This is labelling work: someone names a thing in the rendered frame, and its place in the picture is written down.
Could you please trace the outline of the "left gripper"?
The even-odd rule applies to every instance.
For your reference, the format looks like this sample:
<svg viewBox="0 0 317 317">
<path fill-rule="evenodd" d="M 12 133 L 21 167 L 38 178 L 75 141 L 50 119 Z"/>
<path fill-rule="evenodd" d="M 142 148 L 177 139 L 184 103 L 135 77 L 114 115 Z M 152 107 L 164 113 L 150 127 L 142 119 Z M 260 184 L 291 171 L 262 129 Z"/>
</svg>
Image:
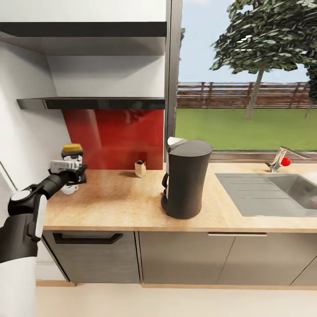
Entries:
<svg viewBox="0 0 317 317">
<path fill-rule="evenodd" d="M 65 169 L 60 173 L 50 173 L 50 176 L 45 178 L 45 180 L 51 180 L 56 183 L 58 186 L 58 190 L 61 189 L 62 186 L 66 185 L 69 181 L 78 182 L 80 180 L 80 176 L 87 169 L 88 165 L 85 164 L 79 169 Z"/>
</svg>

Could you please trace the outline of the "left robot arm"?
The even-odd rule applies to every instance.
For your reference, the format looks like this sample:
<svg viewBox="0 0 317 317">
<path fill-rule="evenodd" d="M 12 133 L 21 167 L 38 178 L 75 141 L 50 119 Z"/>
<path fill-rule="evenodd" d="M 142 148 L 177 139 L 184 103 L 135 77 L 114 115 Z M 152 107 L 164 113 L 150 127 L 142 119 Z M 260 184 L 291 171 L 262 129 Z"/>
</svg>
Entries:
<svg viewBox="0 0 317 317">
<path fill-rule="evenodd" d="M 50 176 L 10 197 L 9 217 L 0 228 L 0 317 L 37 317 L 37 243 L 47 201 L 87 169 L 78 162 L 51 161 Z"/>
</svg>

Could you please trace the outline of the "paper coffee filter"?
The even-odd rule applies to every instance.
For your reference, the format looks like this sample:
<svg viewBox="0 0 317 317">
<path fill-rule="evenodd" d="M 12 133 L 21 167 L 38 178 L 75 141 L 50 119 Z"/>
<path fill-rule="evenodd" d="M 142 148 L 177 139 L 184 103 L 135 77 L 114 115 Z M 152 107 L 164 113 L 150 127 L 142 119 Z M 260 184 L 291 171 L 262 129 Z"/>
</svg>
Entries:
<svg viewBox="0 0 317 317">
<path fill-rule="evenodd" d="M 174 150 L 175 148 L 179 147 L 180 145 L 182 145 L 184 142 L 186 142 L 186 139 L 184 138 L 174 138 L 174 137 L 170 137 L 168 139 L 168 144 L 171 147 L 172 150 Z"/>
</svg>

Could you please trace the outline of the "bottle of coffee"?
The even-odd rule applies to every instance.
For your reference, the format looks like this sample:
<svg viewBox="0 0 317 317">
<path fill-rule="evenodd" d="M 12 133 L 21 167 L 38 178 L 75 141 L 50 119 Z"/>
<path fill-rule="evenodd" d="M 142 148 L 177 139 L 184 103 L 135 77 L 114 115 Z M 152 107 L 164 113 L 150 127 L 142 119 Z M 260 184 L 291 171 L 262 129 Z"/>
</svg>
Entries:
<svg viewBox="0 0 317 317">
<path fill-rule="evenodd" d="M 63 161 L 78 162 L 79 167 L 77 167 L 76 169 L 79 169 L 83 166 L 84 149 L 81 147 L 81 144 L 65 144 L 63 146 L 61 156 L 63 158 Z M 78 182 L 69 181 L 68 183 L 66 183 L 66 185 L 72 186 L 87 183 L 86 173 L 83 173 L 82 176 L 80 176 L 79 178 L 80 180 Z"/>
</svg>

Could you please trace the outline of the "coffee cup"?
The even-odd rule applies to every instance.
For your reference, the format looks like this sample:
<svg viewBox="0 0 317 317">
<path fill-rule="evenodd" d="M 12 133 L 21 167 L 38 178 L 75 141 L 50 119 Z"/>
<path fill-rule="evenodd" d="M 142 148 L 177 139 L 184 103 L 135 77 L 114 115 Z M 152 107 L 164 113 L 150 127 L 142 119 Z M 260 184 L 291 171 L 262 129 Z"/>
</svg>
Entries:
<svg viewBox="0 0 317 317">
<path fill-rule="evenodd" d="M 81 185 L 81 184 L 77 184 L 77 185 L 72 185 L 72 186 L 67 186 L 67 185 L 64 185 L 61 187 L 60 190 L 58 190 L 58 192 L 62 192 L 66 195 L 71 195 L 74 193 L 74 191 L 78 190 L 78 186 Z"/>
</svg>

